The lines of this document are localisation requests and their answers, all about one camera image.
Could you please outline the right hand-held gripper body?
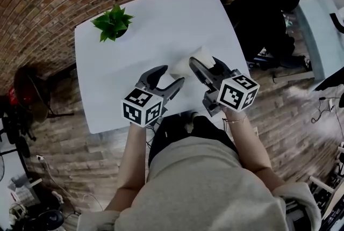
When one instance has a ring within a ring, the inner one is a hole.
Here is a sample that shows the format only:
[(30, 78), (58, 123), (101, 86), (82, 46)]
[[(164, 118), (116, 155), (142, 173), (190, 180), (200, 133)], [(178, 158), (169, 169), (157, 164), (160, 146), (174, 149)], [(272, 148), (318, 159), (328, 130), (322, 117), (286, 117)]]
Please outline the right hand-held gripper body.
[(260, 85), (249, 76), (235, 69), (221, 75), (210, 75), (204, 84), (208, 87), (202, 103), (210, 116), (223, 108), (237, 113), (250, 107)]

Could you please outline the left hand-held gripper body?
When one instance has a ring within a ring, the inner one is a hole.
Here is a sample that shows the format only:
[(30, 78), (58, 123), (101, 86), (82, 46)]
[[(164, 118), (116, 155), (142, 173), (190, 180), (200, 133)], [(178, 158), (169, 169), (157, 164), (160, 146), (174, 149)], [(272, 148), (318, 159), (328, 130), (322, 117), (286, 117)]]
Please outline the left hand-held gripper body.
[(140, 127), (146, 127), (157, 121), (167, 112), (165, 88), (124, 88), (121, 96), (121, 117)]

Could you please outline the person's right forearm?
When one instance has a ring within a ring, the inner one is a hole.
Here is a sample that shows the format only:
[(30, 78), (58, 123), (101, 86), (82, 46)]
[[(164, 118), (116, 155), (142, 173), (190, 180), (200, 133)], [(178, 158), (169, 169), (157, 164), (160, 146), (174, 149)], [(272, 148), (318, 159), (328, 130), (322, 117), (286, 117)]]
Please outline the person's right forearm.
[(258, 176), (270, 191), (284, 185), (285, 181), (272, 170), (269, 155), (247, 115), (228, 108), (224, 108), (223, 112), (243, 167)]

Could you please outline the person's left forearm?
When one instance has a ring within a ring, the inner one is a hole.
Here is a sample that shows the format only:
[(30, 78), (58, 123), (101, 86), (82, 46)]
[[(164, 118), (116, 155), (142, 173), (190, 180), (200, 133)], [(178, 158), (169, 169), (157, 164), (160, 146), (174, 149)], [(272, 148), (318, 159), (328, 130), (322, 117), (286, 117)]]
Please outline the person's left forearm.
[(145, 184), (146, 129), (130, 124), (123, 157), (117, 177), (117, 190), (106, 207), (121, 212), (131, 207)]

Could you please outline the person's shoes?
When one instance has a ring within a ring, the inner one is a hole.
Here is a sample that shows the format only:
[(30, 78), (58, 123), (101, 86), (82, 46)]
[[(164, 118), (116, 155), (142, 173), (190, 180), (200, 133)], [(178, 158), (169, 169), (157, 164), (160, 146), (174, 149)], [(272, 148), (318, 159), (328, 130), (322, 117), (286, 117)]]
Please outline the person's shoes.
[(184, 112), (184, 119), (185, 119), (185, 126), (184, 127), (188, 133), (192, 132), (192, 130), (194, 128), (193, 120), (197, 116), (199, 116), (199, 113), (197, 111), (186, 111), (186, 112)]

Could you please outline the person's black trousers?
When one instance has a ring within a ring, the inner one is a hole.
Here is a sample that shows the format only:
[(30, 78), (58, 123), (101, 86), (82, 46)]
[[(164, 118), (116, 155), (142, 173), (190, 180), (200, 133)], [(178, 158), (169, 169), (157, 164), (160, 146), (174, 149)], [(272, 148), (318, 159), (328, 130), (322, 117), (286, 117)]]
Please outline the person's black trousers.
[(241, 167), (237, 149), (229, 136), (206, 116), (193, 120), (188, 133), (180, 115), (165, 117), (149, 152), (148, 167), (157, 175), (171, 167)]

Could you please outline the white table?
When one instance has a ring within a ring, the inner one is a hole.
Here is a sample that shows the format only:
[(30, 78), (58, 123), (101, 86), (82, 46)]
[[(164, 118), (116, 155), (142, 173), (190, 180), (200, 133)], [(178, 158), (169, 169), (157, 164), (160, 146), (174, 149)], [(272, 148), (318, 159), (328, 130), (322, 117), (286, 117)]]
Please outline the white table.
[(140, 76), (157, 66), (172, 68), (199, 47), (229, 68), (249, 73), (220, 0), (134, 0), (123, 8), (132, 21), (115, 41), (102, 42), (90, 20), (75, 29), (78, 83), (92, 134), (128, 126), (120, 101)]

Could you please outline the green potted plant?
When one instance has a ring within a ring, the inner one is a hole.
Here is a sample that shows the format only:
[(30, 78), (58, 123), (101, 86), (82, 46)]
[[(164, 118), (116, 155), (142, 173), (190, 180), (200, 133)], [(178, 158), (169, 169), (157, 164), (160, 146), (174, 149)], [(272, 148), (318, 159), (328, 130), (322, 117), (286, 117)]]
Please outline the green potted plant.
[(91, 23), (95, 28), (101, 30), (100, 42), (105, 42), (107, 39), (116, 41), (126, 33), (133, 18), (134, 16), (125, 13), (125, 8), (114, 5), (111, 10), (105, 11)]

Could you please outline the black office chair with headrest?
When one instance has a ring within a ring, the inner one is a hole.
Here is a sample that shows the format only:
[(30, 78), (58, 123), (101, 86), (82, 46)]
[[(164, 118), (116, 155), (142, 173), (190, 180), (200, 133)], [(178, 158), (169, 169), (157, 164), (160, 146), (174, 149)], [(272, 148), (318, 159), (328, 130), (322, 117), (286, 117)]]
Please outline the black office chair with headrest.
[(234, 0), (225, 6), (246, 62), (261, 68), (306, 67), (304, 56), (294, 56), (295, 40), (286, 32), (283, 14), (300, 0)]

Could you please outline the light grey table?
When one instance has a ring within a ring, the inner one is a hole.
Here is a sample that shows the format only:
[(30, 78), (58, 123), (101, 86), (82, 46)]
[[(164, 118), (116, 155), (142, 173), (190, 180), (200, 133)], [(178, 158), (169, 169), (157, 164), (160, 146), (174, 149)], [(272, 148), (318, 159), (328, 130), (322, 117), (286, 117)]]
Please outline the light grey table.
[(295, 8), (314, 76), (310, 91), (344, 67), (344, 34), (335, 27), (331, 13), (344, 25), (333, 0), (300, 0)]

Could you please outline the person in white clothing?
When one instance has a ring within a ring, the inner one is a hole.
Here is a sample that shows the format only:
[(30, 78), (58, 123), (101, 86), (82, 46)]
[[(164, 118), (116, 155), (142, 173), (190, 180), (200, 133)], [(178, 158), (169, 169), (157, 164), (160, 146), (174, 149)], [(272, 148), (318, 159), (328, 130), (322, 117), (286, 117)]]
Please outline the person in white clothing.
[(152, 160), (131, 207), (84, 213), (77, 231), (319, 231), (306, 183), (270, 191), (219, 141), (189, 137)]

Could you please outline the brown wicker chair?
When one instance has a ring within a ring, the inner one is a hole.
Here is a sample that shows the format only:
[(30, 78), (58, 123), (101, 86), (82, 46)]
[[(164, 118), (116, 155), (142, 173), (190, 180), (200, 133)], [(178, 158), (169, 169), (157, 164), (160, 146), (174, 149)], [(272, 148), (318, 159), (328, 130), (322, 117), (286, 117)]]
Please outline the brown wicker chair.
[(14, 90), (18, 104), (30, 113), (35, 122), (49, 118), (74, 116), (74, 113), (56, 114), (51, 108), (51, 92), (47, 83), (39, 78), (33, 68), (19, 68), (14, 77)]

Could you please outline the flat black device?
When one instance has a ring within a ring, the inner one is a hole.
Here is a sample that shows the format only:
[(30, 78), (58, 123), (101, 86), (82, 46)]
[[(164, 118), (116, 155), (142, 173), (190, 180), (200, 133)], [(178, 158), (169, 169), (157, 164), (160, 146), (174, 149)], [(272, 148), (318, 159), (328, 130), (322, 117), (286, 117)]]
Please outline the flat black device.
[(342, 25), (336, 15), (336, 13), (330, 13), (330, 18), (335, 26), (335, 28), (342, 34), (344, 34), (344, 25)]

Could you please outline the red box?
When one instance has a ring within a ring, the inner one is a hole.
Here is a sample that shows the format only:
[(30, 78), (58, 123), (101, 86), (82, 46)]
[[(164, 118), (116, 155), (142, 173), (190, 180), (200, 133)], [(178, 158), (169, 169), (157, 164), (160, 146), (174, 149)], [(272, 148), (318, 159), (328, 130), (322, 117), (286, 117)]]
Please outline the red box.
[(24, 105), (24, 96), (21, 92), (17, 91), (15, 87), (11, 87), (7, 94), (11, 106)]

